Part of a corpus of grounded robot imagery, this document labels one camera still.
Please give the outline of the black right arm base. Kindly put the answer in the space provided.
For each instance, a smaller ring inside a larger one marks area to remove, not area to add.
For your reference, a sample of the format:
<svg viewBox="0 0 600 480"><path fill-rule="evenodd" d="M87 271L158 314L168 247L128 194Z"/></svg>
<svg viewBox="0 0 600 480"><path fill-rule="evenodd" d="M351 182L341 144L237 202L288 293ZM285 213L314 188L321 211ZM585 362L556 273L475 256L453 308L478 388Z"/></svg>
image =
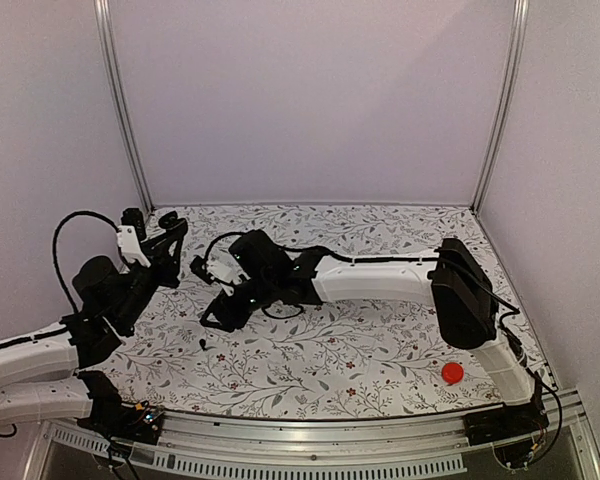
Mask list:
<svg viewBox="0 0 600 480"><path fill-rule="evenodd" d="M462 417L465 436L471 446L507 440L543 430L549 426L540 396L529 403L507 406Z"/></svg>

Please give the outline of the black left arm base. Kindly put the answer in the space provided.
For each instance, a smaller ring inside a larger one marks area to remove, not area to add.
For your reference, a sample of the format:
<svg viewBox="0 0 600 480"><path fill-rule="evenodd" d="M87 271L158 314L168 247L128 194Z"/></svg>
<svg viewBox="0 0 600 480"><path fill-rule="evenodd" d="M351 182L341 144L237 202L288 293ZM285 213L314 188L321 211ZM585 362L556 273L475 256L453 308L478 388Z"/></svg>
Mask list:
<svg viewBox="0 0 600 480"><path fill-rule="evenodd" d="M158 443L164 423L162 407L148 401L125 403L102 372L81 372L77 378L85 384L91 401L89 415L77 420L79 427L94 431L107 440L120 438L148 445Z"/></svg>

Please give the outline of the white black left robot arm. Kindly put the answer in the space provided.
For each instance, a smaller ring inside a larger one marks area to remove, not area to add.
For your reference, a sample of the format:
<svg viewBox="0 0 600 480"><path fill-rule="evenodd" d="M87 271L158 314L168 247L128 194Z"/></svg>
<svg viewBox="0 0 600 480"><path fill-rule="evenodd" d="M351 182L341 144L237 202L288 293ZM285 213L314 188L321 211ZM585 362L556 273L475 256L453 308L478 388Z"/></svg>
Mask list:
<svg viewBox="0 0 600 480"><path fill-rule="evenodd" d="M155 445L163 410L130 404L98 365L109 359L156 291L180 284L186 220L170 212L149 237L141 213L130 209L117 226L128 269L105 256L89 259L73 278L81 308L43 329L0 341L0 428L47 419L74 419L103 438Z"/></svg>

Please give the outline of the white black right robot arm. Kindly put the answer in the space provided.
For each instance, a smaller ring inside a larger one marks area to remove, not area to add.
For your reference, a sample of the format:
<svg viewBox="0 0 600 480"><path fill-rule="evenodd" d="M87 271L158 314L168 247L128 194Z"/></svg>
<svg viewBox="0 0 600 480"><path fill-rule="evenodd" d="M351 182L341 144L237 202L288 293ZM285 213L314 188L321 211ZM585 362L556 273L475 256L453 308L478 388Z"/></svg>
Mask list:
<svg viewBox="0 0 600 480"><path fill-rule="evenodd" d="M218 283L200 322L228 333L243 328L256 311L276 302L301 309L350 300L395 300L433 307L442 339L473 355L499 390L497 427L517 436L532 424L542 395L541 379L526 365L521 342L504 325L518 309L498 296L487 274L457 238L408 256L350 256L325 246L287 247L262 230L231 233L229 254L239 270L195 256L191 272Z"/></svg>

